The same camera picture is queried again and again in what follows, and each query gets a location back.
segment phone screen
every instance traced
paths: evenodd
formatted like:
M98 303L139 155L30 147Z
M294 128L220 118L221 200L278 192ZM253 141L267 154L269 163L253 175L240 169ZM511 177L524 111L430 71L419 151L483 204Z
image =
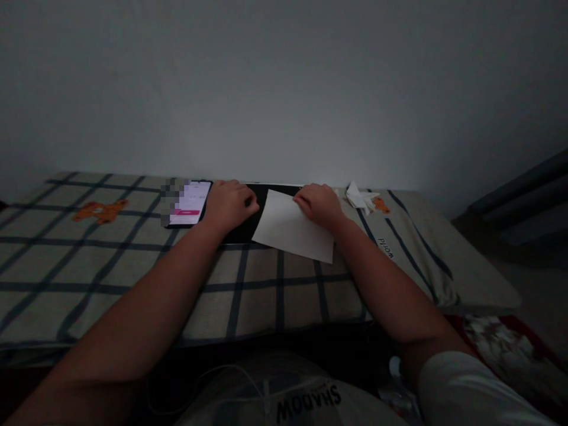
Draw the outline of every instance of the phone screen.
M179 199L170 213L170 225L195 225L199 222L211 182L191 181L179 192Z

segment white paper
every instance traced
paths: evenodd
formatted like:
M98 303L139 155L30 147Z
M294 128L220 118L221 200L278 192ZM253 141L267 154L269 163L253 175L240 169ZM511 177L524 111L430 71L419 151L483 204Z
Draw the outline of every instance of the white paper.
M292 197L268 190L253 241L325 263L333 262L333 237L310 221Z
M349 188L345 191L345 195L349 204L353 208L362 208L365 210L365 216L369 216L372 211L377 211L374 203L373 198L379 196L378 192L359 192L359 188L355 184L355 181L352 180Z
M354 180L351 181L351 184L349 185L349 188L347 188L347 192L345 192L345 195L347 195L347 199L349 200L349 203L351 204L352 207L362 208L365 210L365 214L367 216L369 215L369 209L367 208L367 204L365 203L365 200L361 196L359 188L355 184Z

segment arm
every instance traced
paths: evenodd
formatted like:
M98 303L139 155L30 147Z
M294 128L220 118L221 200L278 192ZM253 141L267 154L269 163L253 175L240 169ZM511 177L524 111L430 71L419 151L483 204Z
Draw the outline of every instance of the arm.
M99 319L6 425L122 424L140 382L185 325L222 239L258 210L246 185L215 182L205 218Z
M373 318L399 344L411 383L416 385L424 363L437 353L473 355L414 281L347 219L329 186L304 186L294 201L333 235Z

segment cartoon bear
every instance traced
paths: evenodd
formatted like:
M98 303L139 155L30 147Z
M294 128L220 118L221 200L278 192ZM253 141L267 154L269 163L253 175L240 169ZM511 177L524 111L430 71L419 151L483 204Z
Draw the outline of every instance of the cartoon bear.
M383 213L388 214L390 213L390 209L386 206L385 202L382 198L375 197L373 198L373 205L377 210L381 210Z
M91 201L81 207L81 210L77 212L73 220L75 222L79 222L83 219L94 216L99 219L96 222L97 224L104 225L113 222L114 219L117 218L118 212L127 205L127 200L118 200L116 203L108 205Z

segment shirt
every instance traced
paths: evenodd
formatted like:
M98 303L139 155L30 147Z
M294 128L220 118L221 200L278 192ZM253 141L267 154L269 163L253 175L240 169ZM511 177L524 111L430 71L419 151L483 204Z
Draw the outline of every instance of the shirt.
M418 397L428 425L554 425L478 359L430 358ZM250 358L219 374L180 417L193 425L393 425L406 422L373 395L289 353Z

